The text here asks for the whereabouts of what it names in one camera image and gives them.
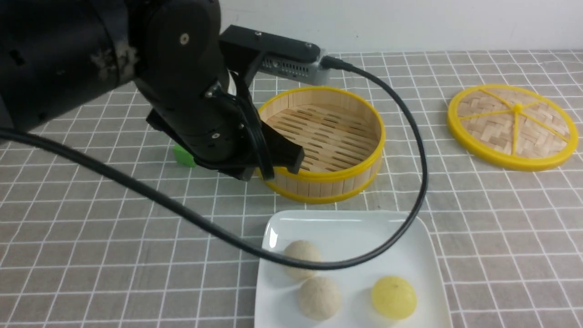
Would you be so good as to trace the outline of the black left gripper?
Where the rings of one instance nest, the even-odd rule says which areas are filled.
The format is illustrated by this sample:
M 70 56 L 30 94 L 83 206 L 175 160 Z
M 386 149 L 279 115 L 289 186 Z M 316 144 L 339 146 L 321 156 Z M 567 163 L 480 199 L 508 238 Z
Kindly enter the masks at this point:
M 129 0 L 130 38 L 138 50 L 138 89 L 158 127 L 203 168 L 247 181 L 258 169 L 298 174 L 304 149 L 260 123 L 247 89 L 231 77 L 220 49 L 216 0 Z

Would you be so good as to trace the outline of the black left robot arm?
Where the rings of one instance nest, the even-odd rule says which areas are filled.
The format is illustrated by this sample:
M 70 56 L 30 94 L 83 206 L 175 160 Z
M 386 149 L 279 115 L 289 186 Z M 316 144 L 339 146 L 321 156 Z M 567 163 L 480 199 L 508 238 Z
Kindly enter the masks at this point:
M 296 171 L 302 148 L 261 121 L 254 58 L 225 48 L 218 0 L 3 0 L 1 141 L 17 141 L 125 181 L 31 131 L 133 82 L 147 123 L 203 168 L 247 181 Z

